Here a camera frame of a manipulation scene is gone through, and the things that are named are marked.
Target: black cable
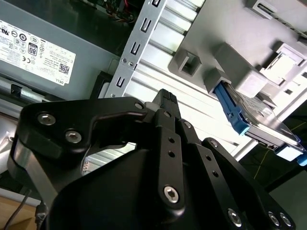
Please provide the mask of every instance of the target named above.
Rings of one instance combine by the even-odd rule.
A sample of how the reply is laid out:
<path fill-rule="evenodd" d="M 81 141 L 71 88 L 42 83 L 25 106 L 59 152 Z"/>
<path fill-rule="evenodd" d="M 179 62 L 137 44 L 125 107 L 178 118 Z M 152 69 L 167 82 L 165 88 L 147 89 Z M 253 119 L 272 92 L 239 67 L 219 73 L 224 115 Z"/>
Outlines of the black cable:
<path fill-rule="evenodd" d="M 40 204 L 36 206 L 35 210 L 35 224 L 37 230 L 40 230 L 46 215 L 47 215 L 47 206 L 43 201 L 41 201 Z"/>
<path fill-rule="evenodd" d="M 23 208 L 27 198 L 29 197 L 29 195 L 31 194 L 31 190 L 28 189 L 26 192 L 25 192 L 25 195 L 24 195 L 24 199 L 22 200 L 22 202 L 20 203 L 20 205 L 18 206 L 18 208 L 13 212 L 13 214 L 11 215 L 11 217 L 9 218 L 9 220 L 6 222 L 5 226 L 4 226 L 4 229 L 3 230 L 8 230 L 9 229 L 9 226 L 11 224 L 11 222 L 13 221 L 13 219 L 17 216 L 17 214 L 19 213 L 19 211 Z"/>

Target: yellow wire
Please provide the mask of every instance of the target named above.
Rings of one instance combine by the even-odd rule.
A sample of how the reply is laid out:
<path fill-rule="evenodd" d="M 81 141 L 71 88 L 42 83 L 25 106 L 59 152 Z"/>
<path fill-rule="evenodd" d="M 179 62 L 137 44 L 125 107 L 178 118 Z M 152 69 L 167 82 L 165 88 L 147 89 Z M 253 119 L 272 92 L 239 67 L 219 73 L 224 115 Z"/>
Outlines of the yellow wire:
<path fill-rule="evenodd" d="M 264 157 L 262 158 L 262 161 L 261 161 L 261 163 L 260 163 L 260 165 L 259 165 L 259 167 L 258 167 L 258 170 L 257 170 L 257 172 L 256 172 L 256 174 L 255 174 L 255 176 L 254 176 L 254 179 L 255 179 L 256 176 L 258 175 L 259 170 L 260 170 L 260 167 L 261 167 L 261 165 L 262 165 L 262 163 L 263 163 L 263 161 L 264 161 L 264 159 L 265 159 L 265 157 L 267 156 L 267 154 L 268 154 L 269 151 L 270 151 L 270 150 L 267 150 L 267 152 L 265 153 Z"/>
<path fill-rule="evenodd" d="M 296 126 L 295 128 L 291 129 L 291 131 L 293 131 L 293 130 L 295 130 L 295 129 L 299 128 L 299 127 L 301 127 L 301 126 L 302 126 L 303 124 L 305 124 L 305 123 L 306 123 L 306 121 L 305 121 L 305 122 L 303 122 L 303 123 L 301 123 L 300 125 Z"/>
<path fill-rule="evenodd" d="M 293 129 L 291 129 L 291 131 L 293 131 L 293 130 L 299 128 L 299 127 L 301 127 L 301 126 L 304 125 L 305 123 L 306 123 L 306 121 L 303 122 L 303 123 L 301 123 L 300 125 L 294 127 Z M 256 172 L 256 174 L 255 174 L 255 176 L 254 176 L 254 179 L 255 179 L 256 176 L 258 175 L 259 170 L 260 170 L 260 167 L 261 167 L 261 165 L 262 165 L 262 163 L 263 163 L 263 161 L 264 161 L 264 159 L 265 159 L 265 157 L 267 156 L 267 154 L 268 154 L 269 151 L 270 151 L 270 150 L 267 150 L 267 152 L 265 153 L 264 157 L 262 158 L 262 161 L 261 161 L 261 163 L 260 163 L 260 165 L 259 165 L 259 167 L 258 167 L 258 169 L 257 169 L 257 172 Z"/>

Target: hard drive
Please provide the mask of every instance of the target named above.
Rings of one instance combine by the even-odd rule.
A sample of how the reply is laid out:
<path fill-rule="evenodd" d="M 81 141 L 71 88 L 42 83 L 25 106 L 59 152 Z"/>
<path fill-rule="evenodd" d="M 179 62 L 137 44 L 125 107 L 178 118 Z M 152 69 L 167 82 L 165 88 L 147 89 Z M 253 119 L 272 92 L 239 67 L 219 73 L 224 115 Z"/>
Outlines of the hard drive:
<path fill-rule="evenodd" d="M 300 140 L 258 97 L 248 98 L 225 82 L 214 90 L 234 130 L 264 144 L 277 155 L 292 161 L 305 152 Z"/>

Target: black metal bracket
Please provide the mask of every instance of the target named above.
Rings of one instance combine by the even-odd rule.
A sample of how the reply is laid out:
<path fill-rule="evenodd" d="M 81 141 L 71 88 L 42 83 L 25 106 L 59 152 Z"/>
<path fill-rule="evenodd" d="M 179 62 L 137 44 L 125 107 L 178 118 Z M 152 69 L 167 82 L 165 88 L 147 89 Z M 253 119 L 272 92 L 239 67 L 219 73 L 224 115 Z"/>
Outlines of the black metal bracket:
<path fill-rule="evenodd" d="M 90 99 L 97 99 L 99 97 L 103 85 L 106 83 L 110 83 L 112 81 L 112 78 L 113 78 L 112 75 L 101 71 L 96 78 Z"/>
<path fill-rule="evenodd" d="M 23 109 L 8 168 L 50 208 L 47 229 L 295 229 L 218 141 L 198 139 L 174 95 L 154 102 L 160 109 L 129 97 Z M 128 142 L 136 150 L 81 176 L 85 156 Z"/>

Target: metal frame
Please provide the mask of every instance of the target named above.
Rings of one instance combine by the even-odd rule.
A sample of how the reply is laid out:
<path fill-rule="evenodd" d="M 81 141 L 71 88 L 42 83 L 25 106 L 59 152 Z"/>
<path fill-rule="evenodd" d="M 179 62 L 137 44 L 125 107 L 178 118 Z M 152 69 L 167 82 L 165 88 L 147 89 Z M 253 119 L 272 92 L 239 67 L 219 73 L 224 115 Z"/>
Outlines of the metal frame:
<path fill-rule="evenodd" d="M 45 96 L 33 92 L 28 87 L 16 83 L 15 81 L 7 80 L 0 75 L 0 90 L 7 94 L 14 94 L 19 98 L 29 100 L 33 103 L 50 102 Z"/>
<path fill-rule="evenodd" d="M 146 0 L 104 97 L 122 97 L 160 19 L 166 0 Z"/>
<path fill-rule="evenodd" d="M 247 137 L 239 137 L 233 131 L 216 98 L 210 96 L 203 88 L 172 74 L 168 70 L 169 62 L 189 28 L 187 25 L 192 24 L 195 20 L 198 9 L 203 2 L 204 0 L 168 0 L 165 9 L 161 9 L 162 14 L 157 23 L 157 25 L 163 25 L 164 29 L 159 30 L 157 26 L 158 30 L 152 32 L 153 36 L 145 46 L 138 66 L 134 72 L 132 71 L 133 78 L 129 85 L 125 80 L 122 88 L 116 88 L 116 78 L 113 78 L 112 84 L 118 92 L 125 92 L 124 96 L 134 96 L 143 102 L 151 101 L 161 88 L 171 91 L 177 96 L 183 117 L 189 119 L 194 125 L 199 138 L 213 137 L 217 139 L 239 161 L 257 145 L 257 142 Z M 300 89 L 297 93 L 295 91 L 291 95 L 290 101 L 284 101 L 274 112 L 280 120 L 284 120 L 306 99 L 306 90 Z M 18 118 L 21 109 L 20 105 L 0 100 L 2 113 Z M 96 169 L 125 154 L 133 147 L 133 145 L 129 145 L 129 148 L 109 149 L 93 155 L 89 168 Z"/>

